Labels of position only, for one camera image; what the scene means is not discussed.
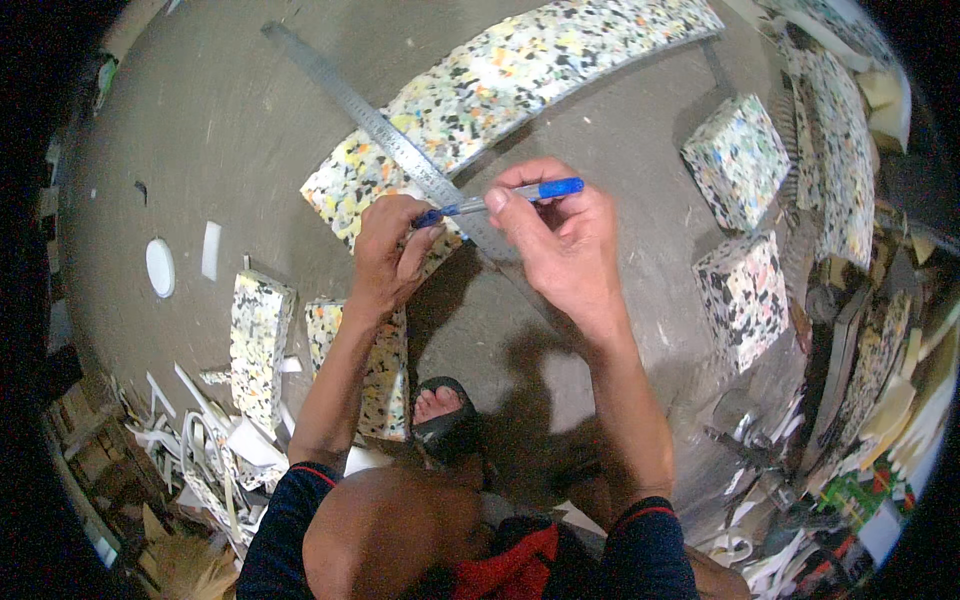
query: metal ruler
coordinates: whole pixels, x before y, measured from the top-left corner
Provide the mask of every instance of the metal ruler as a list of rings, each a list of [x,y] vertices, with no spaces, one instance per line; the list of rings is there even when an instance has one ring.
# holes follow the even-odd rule
[[[414,146],[383,114],[355,92],[337,74],[336,68],[316,50],[283,25],[271,21],[261,29],[269,40],[279,43],[293,64],[322,87],[351,119],[367,132],[403,172],[437,205],[462,203],[463,192],[430,159]],[[505,275],[547,322],[566,335],[572,324],[566,316],[537,293],[523,274],[520,256],[487,221],[486,213],[460,215],[454,223],[477,245],[491,264]]]

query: concrete floor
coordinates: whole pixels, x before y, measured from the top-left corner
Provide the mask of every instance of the concrete floor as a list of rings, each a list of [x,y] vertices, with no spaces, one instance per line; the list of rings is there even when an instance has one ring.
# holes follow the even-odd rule
[[[155,18],[86,124],[60,205],[61,264],[87,368],[99,365],[128,387],[131,380],[146,397],[149,370],[178,408],[191,407],[173,362],[195,379],[228,362],[233,276],[245,252],[255,269],[298,290],[287,351],[305,366],[303,304],[348,292],[351,259],[298,189],[354,126],[263,38],[265,21],[284,20],[379,106],[454,46],[541,3],[410,1],[399,9],[377,0],[361,10],[345,0],[193,0]],[[712,4],[728,27],[715,49],[733,85],[768,102],[779,79],[771,49],[726,5]],[[724,235],[678,152],[723,98],[701,47],[675,49],[580,90],[457,181],[480,193],[507,165],[553,154],[621,199],[624,293],[666,410],[678,401],[703,407],[728,385],[710,362],[690,272]],[[148,186],[146,206],[135,180]],[[224,228],[215,283],[200,272],[207,220]],[[153,293],[144,268],[155,236],[176,263],[177,290],[167,300]],[[510,493],[547,502],[545,482],[564,450],[594,426],[586,366],[558,349],[512,285],[472,252],[448,260],[410,302],[412,375],[459,378],[490,415],[493,459]],[[307,372],[284,377],[294,414],[310,381]],[[227,387],[204,390],[229,406]],[[736,467],[718,447],[683,436],[677,446],[675,499],[689,527],[697,520],[690,511]]]

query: hand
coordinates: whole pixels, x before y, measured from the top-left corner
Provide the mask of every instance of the hand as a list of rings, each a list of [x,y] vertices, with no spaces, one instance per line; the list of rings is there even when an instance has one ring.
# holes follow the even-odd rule
[[[410,223],[432,208],[410,196],[381,196],[360,215],[360,235],[348,312],[384,321],[417,289],[420,265],[444,232],[443,225],[417,229]]]
[[[509,189],[576,176],[552,156],[535,158],[504,171],[484,202],[491,223],[519,250],[530,284],[596,341],[626,316],[613,198],[587,184],[582,192],[534,206]],[[544,219],[557,226],[551,230]]]

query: forearm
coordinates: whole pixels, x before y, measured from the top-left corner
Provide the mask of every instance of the forearm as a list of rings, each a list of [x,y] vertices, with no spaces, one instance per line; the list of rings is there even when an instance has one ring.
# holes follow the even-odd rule
[[[376,316],[347,302],[330,352],[300,409],[288,449],[291,464],[311,460],[343,467],[360,419],[360,388],[377,326]]]
[[[640,362],[622,301],[610,310],[602,333],[588,336],[588,363],[597,416],[615,449],[613,460],[627,470],[628,482],[620,503],[673,490],[673,440],[646,371]]]

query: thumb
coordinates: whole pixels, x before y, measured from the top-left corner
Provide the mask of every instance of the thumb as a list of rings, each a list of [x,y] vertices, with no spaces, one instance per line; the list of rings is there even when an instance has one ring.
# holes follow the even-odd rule
[[[484,204],[524,259],[550,251],[559,243],[533,203],[513,190],[492,187]]]
[[[403,255],[396,264],[396,276],[404,281],[417,278],[420,265],[423,264],[423,258],[430,252],[434,241],[444,233],[445,229],[446,227],[443,224],[431,228],[417,229],[407,240]]]

